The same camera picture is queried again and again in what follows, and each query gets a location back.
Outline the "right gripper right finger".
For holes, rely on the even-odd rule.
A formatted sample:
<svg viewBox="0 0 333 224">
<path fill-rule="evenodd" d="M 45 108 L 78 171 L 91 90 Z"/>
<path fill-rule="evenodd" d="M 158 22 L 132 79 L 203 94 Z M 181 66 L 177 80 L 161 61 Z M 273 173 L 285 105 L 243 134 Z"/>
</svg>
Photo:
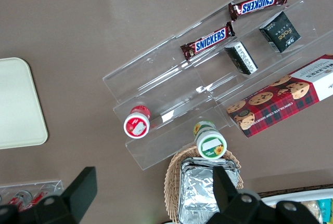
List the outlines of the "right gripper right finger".
<svg viewBox="0 0 333 224">
<path fill-rule="evenodd" d="M 221 214 L 236 214 L 240 194 L 222 167 L 213 168 L 213 193 Z"/>
</svg>

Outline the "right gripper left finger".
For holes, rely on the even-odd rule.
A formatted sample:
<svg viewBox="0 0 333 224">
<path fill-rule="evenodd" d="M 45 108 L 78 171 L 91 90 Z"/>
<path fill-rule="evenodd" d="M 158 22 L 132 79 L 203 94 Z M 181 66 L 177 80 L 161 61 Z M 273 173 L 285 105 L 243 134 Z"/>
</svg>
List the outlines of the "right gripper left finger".
<svg viewBox="0 0 333 224">
<path fill-rule="evenodd" d="M 85 167 L 61 197 L 76 223 L 80 223 L 97 195 L 96 167 Z"/>
</svg>

